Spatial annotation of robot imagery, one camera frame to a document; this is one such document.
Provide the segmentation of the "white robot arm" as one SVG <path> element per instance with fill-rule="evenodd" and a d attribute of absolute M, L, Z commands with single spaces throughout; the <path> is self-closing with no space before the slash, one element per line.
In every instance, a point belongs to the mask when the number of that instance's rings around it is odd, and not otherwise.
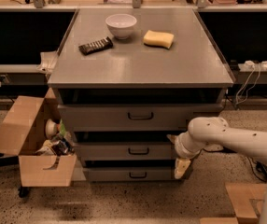
<path fill-rule="evenodd" d="M 220 117 L 192 119 L 186 132 L 168 134 L 167 138 L 183 160 L 191 160 L 205 147 L 221 145 L 267 165 L 267 132 L 232 128 Z M 259 224 L 267 224 L 267 187 Z"/>

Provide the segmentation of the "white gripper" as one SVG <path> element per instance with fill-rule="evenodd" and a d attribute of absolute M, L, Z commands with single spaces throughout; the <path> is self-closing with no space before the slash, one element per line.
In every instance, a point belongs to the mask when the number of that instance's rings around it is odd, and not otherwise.
<path fill-rule="evenodd" d="M 200 142 L 194 140 L 188 132 L 176 136 L 168 134 L 167 138 L 175 144 L 175 150 L 180 158 L 176 159 L 174 175 L 175 179 L 180 179 L 190 166 L 190 159 L 198 155 L 203 148 Z"/>

